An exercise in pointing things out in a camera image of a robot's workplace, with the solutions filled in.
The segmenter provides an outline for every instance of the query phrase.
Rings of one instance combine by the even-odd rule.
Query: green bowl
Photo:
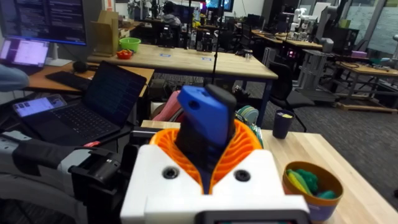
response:
[[[127,37],[119,40],[120,47],[123,50],[132,50],[134,53],[138,51],[138,45],[141,43],[141,40],[138,38]]]

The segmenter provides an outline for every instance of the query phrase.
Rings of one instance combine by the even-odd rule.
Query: window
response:
[[[372,19],[377,0],[353,0],[347,13],[347,20],[350,20],[349,28],[359,30],[355,44],[361,41],[366,29]]]
[[[368,49],[370,57],[392,57],[397,42],[392,37],[398,34],[398,0],[387,0],[373,31]]]

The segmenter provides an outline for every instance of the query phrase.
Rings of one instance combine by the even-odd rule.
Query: screw hole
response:
[[[199,103],[193,100],[188,103],[188,106],[193,110],[198,110],[200,108]]]
[[[247,182],[250,180],[250,173],[246,170],[237,170],[235,172],[235,179],[241,182]]]
[[[179,173],[180,172],[175,167],[166,167],[163,170],[163,177],[166,179],[174,179],[174,178],[178,177]]]

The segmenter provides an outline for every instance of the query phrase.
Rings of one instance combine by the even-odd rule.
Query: black keyboard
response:
[[[52,113],[85,139],[97,139],[115,131],[114,124],[83,105],[68,106]]]
[[[49,80],[53,80],[81,91],[86,91],[91,81],[87,78],[82,78],[69,72],[57,72],[46,75],[45,77]]]

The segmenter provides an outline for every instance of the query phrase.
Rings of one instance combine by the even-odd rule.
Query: person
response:
[[[169,25],[179,26],[181,21],[179,18],[175,17],[172,13],[174,12],[174,3],[167,1],[163,7],[162,22],[166,22]]]
[[[0,65],[0,92],[20,90],[29,85],[29,77],[17,68]]]

